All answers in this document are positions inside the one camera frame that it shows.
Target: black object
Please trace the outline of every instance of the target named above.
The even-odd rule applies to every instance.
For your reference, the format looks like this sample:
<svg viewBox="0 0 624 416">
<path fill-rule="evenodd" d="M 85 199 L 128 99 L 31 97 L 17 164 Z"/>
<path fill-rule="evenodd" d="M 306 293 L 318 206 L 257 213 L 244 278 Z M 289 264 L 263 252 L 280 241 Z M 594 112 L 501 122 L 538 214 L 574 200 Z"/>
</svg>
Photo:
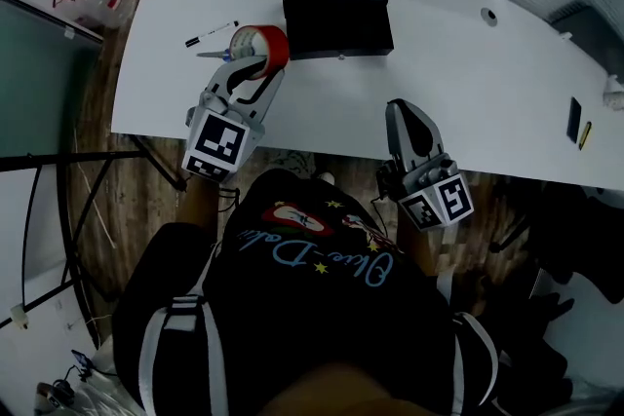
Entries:
<svg viewBox="0 0 624 416">
<path fill-rule="evenodd" d="M 536 275 L 537 268 L 528 259 L 499 289 L 488 291 L 488 307 L 480 317 L 496 348 L 511 360 L 499 364 L 493 395 L 498 407 L 527 416 L 567 403 L 572 390 L 564 378 L 566 358 L 543 335 L 550 321 L 571 309 L 573 300 L 559 303 L 558 293 L 527 300 Z"/>
<path fill-rule="evenodd" d="M 195 44 L 199 44 L 199 37 L 194 37 L 194 38 L 191 38 L 191 39 L 187 40 L 186 42 L 184 42 L 184 45 L 187 48 L 193 47 Z"/>
<path fill-rule="evenodd" d="M 620 392 L 617 395 L 617 397 L 611 404 L 611 407 L 604 414 L 604 416 L 616 416 L 617 414 L 624 414 L 624 392 Z"/>
<path fill-rule="evenodd" d="M 578 127 L 581 123 L 581 105 L 573 97 L 569 104 L 569 118 L 567 119 L 567 136 L 576 144 L 578 140 Z"/>
<path fill-rule="evenodd" d="M 99 374 L 103 374 L 104 376 L 117 377 L 117 373 L 107 373 L 105 371 L 100 371 L 99 369 L 97 369 L 96 366 L 91 361 L 91 359 L 85 356 L 82 352 L 78 352 L 77 350 L 72 350 L 71 353 L 76 358 L 76 361 L 82 366 L 82 370 L 79 369 L 80 376 L 82 378 L 89 378 L 92 375 L 92 371 L 95 371 Z"/>
<path fill-rule="evenodd" d="M 291 59 L 385 56 L 388 0 L 283 0 Z"/>
<path fill-rule="evenodd" d="M 579 186 L 549 182 L 531 225 L 527 247 L 560 284 L 573 272 L 590 280 L 611 303 L 624 298 L 624 210 L 587 198 Z"/>
<path fill-rule="evenodd" d="M 532 219 L 528 214 L 524 216 L 518 222 L 518 225 L 514 227 L 510 235 L 505 238 L 505 241 L 503 241 L 502 243 L 491 242 L 489 244 L 489 251 L 491 251 L 492 253 L 500 253 L 503 249 L 513 243 L 517 238 L 519 238 L 522 233 L 530 227 L 531 221 Z"/>
<path fill-rule="evenodd" d="M 66 380 L 57 380 L 48 393 L 48 401 L 56 408 L 73 405 L 74 397 L 74 391 Z"/>
<path fill-rule="evenodd" d="M 7 409 L 6 406 L 2 403 L 2 400 L 0 400 L 0 416 L 13 416 L 9 412 L 9 409 Z"/>
<path fill-rule="evenodd" d="M 340 213 L 328 207 L 327 200 L 341 203 Z M 282 219 L 275 217 L 280 209 L 275 206 L 278 201 L 313 213 L 311 216 L 322 224 L 324 231 L 329 228 L 333 234 L 315 236 L 293 225 L 284 227 L 286 224 L 279 221 Z M 325 248 L 342 249 L 346 254 L 360 252 L 355 249 L 360 247 L 364 256 L 375 255 L 376 259 L 376 253 L 368 247 L 371 235 L 345 225 L 343 213 L 353 214 L 376 229 L 370 215 L 348 195 L 322 180 L 302 180 L 285 170 L 271 170 L 259 177 L 232 213 L 223 235 L 222 251 L 204 281 L 205 296 L 226 359 L 230 414 L 258 414 L 294 379 L 336 359 L 361 365 L 380 385 L 390 387 L 388 391 L 396 398 L 413 399 L 436 414 L 450 414 L 455 323 L 444 297 L 410 259 L 397 253 L 388 281 L 371 288 L 365 283 L 366 270 L 354 278 L 356 268 L 336 266 L 337 262 L 333 262 L 331 274 L 321 275 L 313 267 L 311 274 L 298 273 L 303 265 L 293 268 L 278 263 L 272 256 L 277 239 L 258 240 L 256 247 L 245 236 L 249 221 L 255 220 L 257 230 L 267 234 L 279 232 L 279 241 L 299 241 L 288 243 L 295 251 L 282 253 L 284 258 L 295 258 L 300 252 L 297 248 L 310 242 L 319 245 L 310 247 L 314 264 L 325 261 Z M 207 234 L 197 226 L 163 226 L 138 262 L 113 315 L 117 373 L 138 402 L 137 366 L 145 327 L 155 310 L 167 307 L 172 297 L 184 295 L 196 283 L 210 256 L 210 243 Z M 386 261 L 387 253 L 375 266 L 385 268 Z M 379 271 L 370 274 L 374 284 L 378 283 Z M 391 282 L 395 275 L 405 279 Z M 312 281 L 331 277 L 333 281 Z M 364 281 L 355 281 L 356 287 L 351 287 L 350 280 Z M 418 300 L 404 299 L 412 296 L 418 296 Z M 317 304 L 323 304 L 322 313 L 312 316 L 310 311 Z M 258 321 L 266 326 L 255 328 L 253 324 Z M 158 414 L 208 412 L 202 409 L 210 396 L 208 357 L 199 350 L 206 349 L 205 328 L 200 326 L 200 331 L 187 333 L 185 338 L 181 334 L 163 330 L 162 344 L 158 345 L 153 370 Z"/>
</svg>

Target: plastic bottle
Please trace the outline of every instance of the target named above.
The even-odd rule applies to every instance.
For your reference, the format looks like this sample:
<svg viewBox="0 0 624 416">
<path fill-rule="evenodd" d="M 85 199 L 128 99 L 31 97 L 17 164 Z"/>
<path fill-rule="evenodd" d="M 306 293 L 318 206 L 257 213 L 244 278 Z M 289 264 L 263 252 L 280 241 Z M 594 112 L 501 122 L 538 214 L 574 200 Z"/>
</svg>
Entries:
<svg viewBox="0 0 624 416">
<path fill-rule="evenodd" d="M 136 5 L 136 0 L 55 0 L 54 7 L 71 13 L 74 20 L 84 25 L 118 28 L 133 14 Z"/>
</svg>

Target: metal frame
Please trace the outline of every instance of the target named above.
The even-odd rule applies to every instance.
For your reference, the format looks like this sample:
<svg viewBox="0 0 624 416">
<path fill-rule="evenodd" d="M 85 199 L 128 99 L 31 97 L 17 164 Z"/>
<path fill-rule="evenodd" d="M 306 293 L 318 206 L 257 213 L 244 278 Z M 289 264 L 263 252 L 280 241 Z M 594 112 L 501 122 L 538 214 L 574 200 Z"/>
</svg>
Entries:
<svg viewBox="0 0 624 416">
<path fill-rule="evenodd" d="M 22 0 L 4 0 L 4 1 L 14 6 L 17 6 L 20 9 L 23 9 L 26 12 L 37 16 L 38 18 L 43 18 L 44 20 L 49 21 L 52 24 L 55 24 L 56 26 L 64 28 L 65 30 L 72 29 L 74 30 L 74 32 L 79 33 L 80 35 L 91 40 L 92 42 L 97 42 L 98 44 L 101 44 L 102 42 L 102 38 L 99 35 L 95 34 L 93 31 L 88 30 L 87 28 L 84 28 L 83 26 L 80 26 L 79 24 L 76 24 L 76 23 L 69 24 L 69 22 L 63 19 L 57 18 L 55 16 L 52 16 L 51 14 L 46 13 L 45 11 L 42 11 L 41 9 L 31 6 L 27 2 L 24 2 Z"/>
<path fill-rule="evenodd" d="M 15 158 L 0 158 L 0 171 L 9 170 L 28 170 L 37 169 L 35 179 L 33 181 L 32 191 L 30 193 L 30 200 L 28 204 L 28 210 L 26 212 L 26 221 L 24 225 L 23 246 L 21 256 L 21 298 L 22 307 L 25 312 L 31 311 L 35 307 L 45 303 L 51 298 L 57 296 L 59 293 L 74 286 L 76 299 L 78 300 L 78 306 L 80 312 L 84 318 L 89 318 L 91 312 L 87 303 L 88 290 L 84 286 L 83 281 L 86 280 L 94 287 L 94 289 L 101 294 L 102 298 L 106 301 L 112 301 L 112 298 L 106 293 L 91 277 L 91 275 L 84 268 L 80 259 L 77 256 L 77 243 L 84 223 L 87 219 L 89 209 L 93 204 L 96 194 L 98 193 L 99 186 L 104 180 L 108 169 L 115 160 L 123 160 L 129 158 L 144 158 L 167 180 L 176 190 L 185 191 L 186 181 L 183 179 L 174 179 L 167 170 L 153 157 L 149 150 L 143 145 L 143 143 L 135 136 L 130 135 L 131 141 L 136 145 L 136 151 L 107 151 L 107 152 L 95 152 L 95 153 L 75 153 L 75 154 L 57 154 L 57 155 L 42 155 L 42 156 L 23 156 Z M 93 162 L 104 160 L 99 174 L 97 175 L 96 182 L 93 185 L 91 193 L 87 198 L 87 201 L 82 209 L 80 218 L 76 225 L 76 229 L 71 232 L 71 226 L 69 224 L 69 213 L 67 211 L 67 166 L 72 163 Z M 57 197 L 58 197 L 58 215 L 60 219 L 60 231 L 63 240 L 63 246 L 65 250 L 66 262 L 63 270 L 62 279 L 60 285 L 50 290 L 44 295 L 40 296 L 36 300 L 30 303 L 25 303 L 24 292 L 24 268 L 26 258 L 26 242 L 28 237 L 28 225 L 30 222 L 30 213 L 32 210 L 32 201 L 34 199 L 35 190 L 37 187 L 37 181 L 39 173 L 45 165 L 57 166 Z M 69 281 L 66 280 L 67 274 L 69 274 Z M 0 329 L 7 324 L 10 324 L 12 320 L 10 318 L 0 322 Z M 94 343 L 97 342 L 98 332 L 93 322 L 85 321 L 89 333 Z"/>
</svg>

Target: wooden floor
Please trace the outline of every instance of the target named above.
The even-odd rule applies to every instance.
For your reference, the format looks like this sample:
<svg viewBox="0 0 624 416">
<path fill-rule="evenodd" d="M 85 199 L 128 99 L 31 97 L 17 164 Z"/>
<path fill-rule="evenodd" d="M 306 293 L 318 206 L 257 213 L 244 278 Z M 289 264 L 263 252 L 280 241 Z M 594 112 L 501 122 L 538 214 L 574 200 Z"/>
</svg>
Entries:
<svg viewBox="0 0 624 416">
<path fill-rule="evenodd" d="M 119 30 L 104 32 L 104 44 L 93 78 L 88 83 L 80 119 L 76 126 L 77 151 L 134 150 L 123 135 L 110 132 L 117 77 L 131 22 Z M 145 105 L 149 105 L 148 96 Z M 149 137 L 145 139 L 171 171 L 178 166 L 184 151 L 181 140 Z M 258 148 L 227 187 L 239 187 L 244 196 L 247 189 L 266 167 L 274 150 Z M 378 219 L 371 200 L 377 197 L 375 170 L 378 161 L 323 155 L 323 163 L 336 177 L 336 185 L 359 200 Z M 68 173 L 69 213 L 73 225 L 80 215 L 101 163 L 72 166 Z M 509 271 L 524 260 L 520 248 L 527 234 L 504 251 L 488 252 L 491 242 L 499 242 L 516 217 L 521 216 L 539 189 L 537 181 L 466 172 L 475 203 L 475 213 L 447 230 L 429 233 L 429 243 L 438 270 L 455 265 L 458 271 L 476 270 L 500 283 Z M 91 289 L 94 317 L 111 314 L 116 298 L 123 292 L 133 269 L 150 238 L 165 223 L 174 221 L 184 194 L 177 192 L 145 160 L 128 159 L 113 162 L 96 196 L 78 242 L 80 258 L 107 294 L 108 301 Z M 221 200 L 225 208 L 229 200 Z M 381 216 L 394 238 L 397 209 L 389 202 L 377 204 Z M 220 218 L 220 228 L 229 212 Z M 97 320 L 103 339 L 110 334 L 110 319 Z"/>
</svg>

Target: person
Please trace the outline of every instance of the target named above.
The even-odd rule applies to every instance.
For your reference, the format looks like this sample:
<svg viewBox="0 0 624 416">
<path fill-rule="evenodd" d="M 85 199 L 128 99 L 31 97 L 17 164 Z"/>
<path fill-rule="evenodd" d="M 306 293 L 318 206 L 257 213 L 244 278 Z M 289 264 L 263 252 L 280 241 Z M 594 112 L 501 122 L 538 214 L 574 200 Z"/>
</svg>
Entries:
<svg viewBox="0 0 624 416">
<path fill-rule="evenodd" d="M 428 278 L 426 235 L 400 219 L 396 245 L 330 175 L 291 170 L 282 162 L 253 183 L 220 245 L 219 188 L 190 180 L 179 221 L 154 236 L 113 316 L 115 364 L 130 394 L 158 415 L 424 416 L 476 407 L 495 367 L 483 332 L 466 327 Z M 175 297 L 196 294 L 206 325 L 195 312 L 190 326 L 189 316 L 170 316 Z M 150 345 L 155 359 L 145 368 Z"/>
</svg>

